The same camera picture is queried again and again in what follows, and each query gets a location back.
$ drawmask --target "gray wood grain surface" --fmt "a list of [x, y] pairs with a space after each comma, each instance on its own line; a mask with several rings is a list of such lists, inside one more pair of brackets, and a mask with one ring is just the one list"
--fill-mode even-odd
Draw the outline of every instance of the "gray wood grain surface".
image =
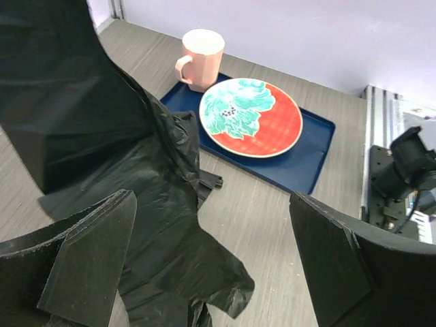
[[[176, 83], [173, 68], [181, 55], [180, 40], [119, 20], [100, 37], [114, 62], [155, 96], [162, 97]], [[336, 133], [313, 195], [358, 217], [365, 101], [230, 56], [223, 58], [221, 71], [271, 82], [300, 106], [335, 122]], [[211, 308], [214, 326], [316, 327], [290, 222], [289, 195], [208, 153], [201, 154], [201, 166], [222, 175], [224, 186], [201, 208], [200, 224], [245, 263], [256, 282], [253, 299], [237, 320]], [[0, 173], [0, 240], [51, 223], [35, 201], [40, 191], [4, 133], [0, 135]], [[128, 326], [119, 296], [111, 326]]]

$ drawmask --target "decorative plate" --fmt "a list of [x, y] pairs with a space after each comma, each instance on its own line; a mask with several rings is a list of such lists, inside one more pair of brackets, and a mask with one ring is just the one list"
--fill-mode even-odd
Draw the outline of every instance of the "decorative plate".
[[245, 157], [280, 155], [297, 143], [302, 131], [295, 101], [274, 85], [252, 78], [211, 87], [203, 95], [199, 114], [214, 142]]

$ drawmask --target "pink mug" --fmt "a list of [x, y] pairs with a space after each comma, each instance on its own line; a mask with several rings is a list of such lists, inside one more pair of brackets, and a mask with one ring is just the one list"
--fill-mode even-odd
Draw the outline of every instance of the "pink mug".
[[215, 84], [223, 57], [222, 36], [207, 29], [193, 29], [183, 36], [183, 57], [175, 67], [176, 77], [195, 92], [205, 92]]

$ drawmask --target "flower design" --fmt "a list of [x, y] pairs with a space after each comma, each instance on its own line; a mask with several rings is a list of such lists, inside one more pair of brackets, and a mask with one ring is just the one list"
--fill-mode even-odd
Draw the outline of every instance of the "flower design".
[[203, 125], [210, 134], [227, 133], [244, 139], [259, 131], [260, 112], [270, 110], [275, 98], [260, 80], [237, 79], [211, 89], [203, 100]]

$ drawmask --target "navy blue tray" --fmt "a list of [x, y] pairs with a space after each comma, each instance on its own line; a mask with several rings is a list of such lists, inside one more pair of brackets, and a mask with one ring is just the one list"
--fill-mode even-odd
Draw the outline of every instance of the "navy blue tray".
[[[217, 82], [229, 78], [229, 76], [220, 74]], [[194, 111], [199, 119], [198, 107], [202, 96], [202, 93], [193, 92], [186, 84], [179, 82], [161, 101], [171, 112]], [[300, 109], [303, 119], [300, 139], [292, 149], [277, 157], [251, 159], [230, 153], [215, 144], [198, 121], [200, 143], [206, 151], [285, 191], [310, 194], [315, 187], [332, 142], [334, 123], [303, 108]]]

